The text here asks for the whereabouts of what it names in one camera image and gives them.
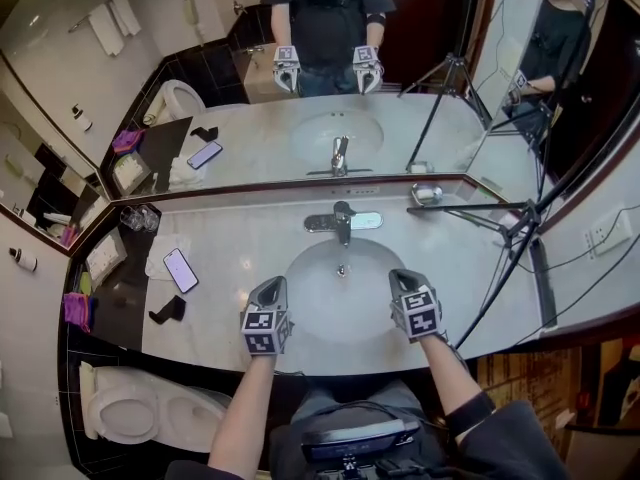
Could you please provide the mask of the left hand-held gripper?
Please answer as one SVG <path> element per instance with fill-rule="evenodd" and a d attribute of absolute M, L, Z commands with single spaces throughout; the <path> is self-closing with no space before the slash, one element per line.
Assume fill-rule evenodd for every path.
<path fill-rule="evenodd" d="M 254 288 L 242 313 L 241 333 L 251 356 L 284 353 L 294 324 L 288 312 L 288 284 L 276 276 Z"/>

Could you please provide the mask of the chrome faucet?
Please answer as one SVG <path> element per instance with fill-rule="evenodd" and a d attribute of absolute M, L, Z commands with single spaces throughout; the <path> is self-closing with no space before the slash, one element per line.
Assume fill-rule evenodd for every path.
<path fill-rule="evenodd" d="M 338 242 L 348 248 L 353 231 L 375 230 L 383 225 L 379 212 L 357 212 L 346 201 L 338 201 L 331 214 L 314 214 L 304 219 L 304 229 L 309 233 L 334 232 Z"/>

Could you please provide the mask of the person's right forearm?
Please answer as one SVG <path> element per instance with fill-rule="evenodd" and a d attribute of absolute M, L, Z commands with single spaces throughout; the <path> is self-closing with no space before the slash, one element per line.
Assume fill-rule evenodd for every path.
<path fill-rule="evenodd" d="M 444 413 L 449 415 L 481 393 L 454 351 L 436 335 L 419 340 L 426 355 Z"/>

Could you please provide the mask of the white sink basin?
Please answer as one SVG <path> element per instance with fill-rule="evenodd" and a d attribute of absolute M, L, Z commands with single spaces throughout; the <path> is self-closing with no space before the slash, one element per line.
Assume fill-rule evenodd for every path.
<path fill-rule="evenodd" d="M 336 269 L 347 267 L 339 277 Z M 327 240 L 303 251 L 285 277 L 296 328 L 331 343 L 365 341 L 394 328 L 388 274 L 404 264 L 389 248 L 353 238 L 348 248 Z"/>

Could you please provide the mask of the metal soap dish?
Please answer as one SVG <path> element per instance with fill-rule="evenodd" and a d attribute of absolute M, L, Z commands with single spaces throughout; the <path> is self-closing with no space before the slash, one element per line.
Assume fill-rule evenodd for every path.
<path fill-rule="evenodd" d="M 439 205 L 443 199 L 443 190 L 438 185 L 416 183 L 411 188 L 411 196 L 420 207 Z"/>

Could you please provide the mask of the dark smartphone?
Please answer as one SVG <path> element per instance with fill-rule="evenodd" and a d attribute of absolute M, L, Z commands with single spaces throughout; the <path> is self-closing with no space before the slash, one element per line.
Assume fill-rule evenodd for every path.
<path fill-rule="evenodd" d="M 172 280 L 182 294 L 196 287 L 199 280 L 179 249 L 173 249 L 164 258 L 163 263 Z"/>

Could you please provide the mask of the person's blue jeans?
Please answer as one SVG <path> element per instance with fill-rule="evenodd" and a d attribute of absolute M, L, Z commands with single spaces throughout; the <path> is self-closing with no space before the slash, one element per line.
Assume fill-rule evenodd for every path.
<path fill-rule="evenodd" d="M 378 390 L 373 395 L 364 400 L 370 404 L 388 406 L 391 408 L 408 411 L 418 416 L 423 416 L 422 406 L 409 389 L 409 387 L 401 380 L 394 380 L 384 388 Z M 291 418 L 291 422 L 297 422 L 312 415 L 337 406 L 338 402 L 328 389 L 313 388 L 310 389 Z"/>

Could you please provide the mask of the white folded hand towel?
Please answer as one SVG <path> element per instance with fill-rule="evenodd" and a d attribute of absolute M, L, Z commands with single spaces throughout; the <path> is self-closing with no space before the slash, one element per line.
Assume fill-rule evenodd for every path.
<path fill-rule="evenodd" d="M 151 280 L 171 281 L 172 277 L 164 264 L 164 258 L 174 249 L 179 249 L 188 259 L 191 239 L 182 234 L 156 236 L 145 264 L 145 274 Z"/>

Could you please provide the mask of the long black bar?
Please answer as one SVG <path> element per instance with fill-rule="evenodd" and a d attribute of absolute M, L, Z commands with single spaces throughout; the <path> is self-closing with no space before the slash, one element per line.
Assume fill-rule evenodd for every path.
<path fill-rule="evenodd" d="M 529 245 L 531 269 L 536 282 L 538 301 L 543 329 L 549 329 L 557 324 L 557 309 L 555 296 L 549 277 L 549 264 L 544 244 L 539 238 Z"/>

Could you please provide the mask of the black light tripod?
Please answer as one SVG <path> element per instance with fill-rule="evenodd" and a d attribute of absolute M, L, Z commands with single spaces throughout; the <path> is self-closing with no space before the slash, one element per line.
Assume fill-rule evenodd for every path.
<path fill-rule="evenodd" d="M 475 205 L 420 205 L 408 207 L 406 211 L 412 215 L 421 215 L 427 212 L 445 212 L 466 220 L 473 224 L 484 226 L 497 232 L 503 240 L 503 248 L 507 252 L 504 263 L 504 272 L 500 274 L 496 282 L 489 283 L 489 289 L 485 300 L 481 305 L 477 316 L 456 342 L 455 347 L 460 348 L 478 327 L 479 323 L 488 313 L 490 307 L 498 298 L 498 295 L 506 285 L 510 276 L 519 264 L 525 250 L 538 228 L 542 226 L 542 213 L 547 210 L 563 193 L 576 185 L 578 179 L 590 170 L 599 157 L 604 156 L 607 145 L 599 149 L 589 149 L 569 170 L 569 172 L 555 185 L 545 196 L 541 196 L 537 202 L 528 200 L 520 203 L 495 203 Z M 506 211 L 508 215 L 517 218 L 516 223 L 510 226 L 499 225 L 489 219 L 481 218 L 476 212 L 481 210 Z"/>

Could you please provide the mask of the clear drinking glass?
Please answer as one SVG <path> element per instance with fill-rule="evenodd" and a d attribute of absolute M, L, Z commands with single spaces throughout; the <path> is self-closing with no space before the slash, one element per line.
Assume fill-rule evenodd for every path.
<path fill-rule="evenodd" d="M 142 229 L 146 232 L 156 232 L 159 226 L 159 215 L 147 205 L 141 205 L 137 208 L 142 218 Z"/>
<path fill-rule="evenodd" d="M 120 213 L 120 222 L 127 228 L 137 232 L 145 227 L 145 217 L 137 209 L 127 206 Z"/>

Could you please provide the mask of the white amenity tray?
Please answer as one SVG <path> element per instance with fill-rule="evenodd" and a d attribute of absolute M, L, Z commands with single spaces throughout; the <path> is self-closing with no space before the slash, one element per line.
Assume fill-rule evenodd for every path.
<path fill-rule="evenodd" d="M 88 254 L 85 265 L 91 287 L 97 289 L 104 280 L 127 258 L 118 228 L 114 228 Z"/>

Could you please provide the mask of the white toilet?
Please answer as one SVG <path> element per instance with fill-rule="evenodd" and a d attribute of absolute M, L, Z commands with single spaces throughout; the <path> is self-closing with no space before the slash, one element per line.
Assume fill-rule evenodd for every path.
<path fill-rule="evenodd" d="M 79 367 L 84 431 L 122 445 L 149 441 L 196 453 L 210 451 L 231 397 L 120 366 Z"/>

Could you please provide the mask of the purple packets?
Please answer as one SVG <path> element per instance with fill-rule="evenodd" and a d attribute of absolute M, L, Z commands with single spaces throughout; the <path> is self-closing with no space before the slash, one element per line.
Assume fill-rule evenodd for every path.
<path fill-rule="evenodd" d="M 90 334 L 94 322 L 94 298 L 83 293 L 67 293 L 63 295 L 62 302 L 65 322 Z"/>

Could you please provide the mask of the wall soap dispenser bottle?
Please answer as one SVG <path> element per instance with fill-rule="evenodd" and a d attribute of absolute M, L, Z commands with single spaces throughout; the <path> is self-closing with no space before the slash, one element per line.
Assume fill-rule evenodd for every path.
<path fill-rule="evenodd" d="M 9 255 L 15 263 L 22 269 L 35 272 L 38 266 L 38 260 L 35 255 L 22 248 L 10 248 Z"/>

